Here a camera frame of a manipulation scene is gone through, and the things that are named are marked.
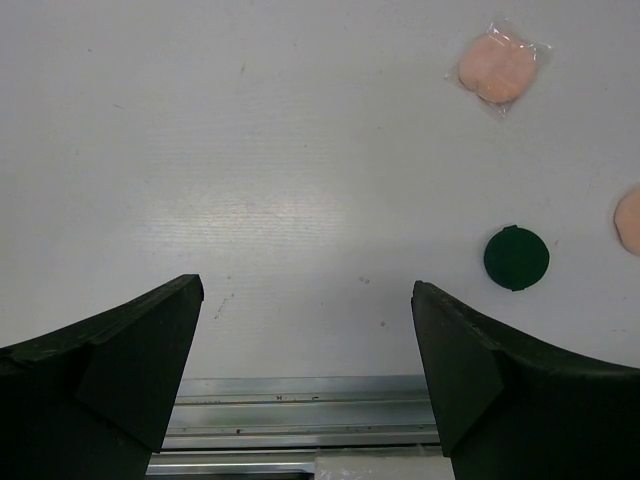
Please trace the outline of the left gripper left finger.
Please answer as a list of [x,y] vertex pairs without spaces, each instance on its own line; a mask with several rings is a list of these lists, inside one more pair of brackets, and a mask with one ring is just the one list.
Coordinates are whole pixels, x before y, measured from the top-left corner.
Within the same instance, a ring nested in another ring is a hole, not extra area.
[[162,448],[204,288],[181,275],[1,350],[4,479],[142,479]]

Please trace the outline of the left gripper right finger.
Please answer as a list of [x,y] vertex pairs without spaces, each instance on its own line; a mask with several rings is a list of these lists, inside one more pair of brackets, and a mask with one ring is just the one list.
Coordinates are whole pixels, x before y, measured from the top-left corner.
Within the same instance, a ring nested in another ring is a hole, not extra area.
[[458,479],[635,479],[639,372],[580,355],[416,282],[413,321]]

